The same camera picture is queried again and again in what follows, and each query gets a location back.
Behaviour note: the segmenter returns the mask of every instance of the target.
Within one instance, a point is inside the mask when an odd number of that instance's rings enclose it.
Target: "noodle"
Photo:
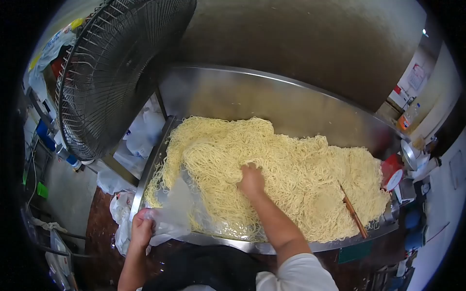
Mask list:
[[[201,191],[211,219],[228,222],[227,237],[254,237],[260,221],[237,189],[240,166],[254,162],[262,168],[265,191],[312,242],[356,235],[359,230],[345,204],[340,184],[363,225],[385,210],[389,195],[380,190],[380,161],[364,148],[329,146],[321,135],[303,139],[275,135],[271,122],[251,118],[227,122],[192,116],[170,136],[163,168],[154,173],[145,199],[160,207],[154,191],[170,188],[183,164]],[[207,231],[192,219],[193,229]]]

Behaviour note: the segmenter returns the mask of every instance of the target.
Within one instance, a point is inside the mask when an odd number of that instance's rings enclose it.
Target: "wooden chopsticks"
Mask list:
[[[346,196],[346,192],[343,189],[343,186],[340,184],[340,188],[342,189],[343,193],[345,194],[345,197],[343,198],[343,203],[346,204],[346,208],[349,211],[349,214],[351,217],[353,217],[354,221],[356,222],[357,228],[359,228],[359,231],[361,232],[361,236],[363,238],[367,238],[367,230],[364,227],[364,225],[361,223],[361,220],[359,220],[359,217],[357,217],[356,211],[354,211],[353,205],[351,204],[350,200],[348,199],[348,196]]]

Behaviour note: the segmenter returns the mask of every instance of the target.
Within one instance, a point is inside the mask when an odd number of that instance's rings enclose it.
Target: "fan guard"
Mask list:
[[[101,158],[121,140],[148,96],[135,94],[148,62],[183,35],[196,0],[108,0],[67,51],[56,102],[67,150]]]

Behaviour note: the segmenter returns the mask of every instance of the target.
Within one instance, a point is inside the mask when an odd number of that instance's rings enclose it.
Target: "pile of noodles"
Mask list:
[[[367,149],[329,146],[321,135],[302,139],[276,135],[271,122],[260,118],[228,122],[197,116],[172,131],[167,157],[144,198],[151,207],[160,207],[154,195],[160,179],[160,187],[169,189],[184,165],[210,218],[228,222],[223,236],[257,237],[261,231],[257,213],[236,187],[242,178],[240,166],[249,162],[262,168],[266,193],[310,242],[359,232],[342,202],[339,183],[363,225],[378,219],[390,198],[380,190],[380,160]],[[193,219],[192,227],[208,233]]]

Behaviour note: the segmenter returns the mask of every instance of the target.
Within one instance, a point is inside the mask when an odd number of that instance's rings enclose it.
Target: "black apron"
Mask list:
[[[267,266],[225,245],[189,245],[167,258],[164,272],[149,279],[143,291],[179,291],[207,285],[216,291],[256,290],[256,274]]]

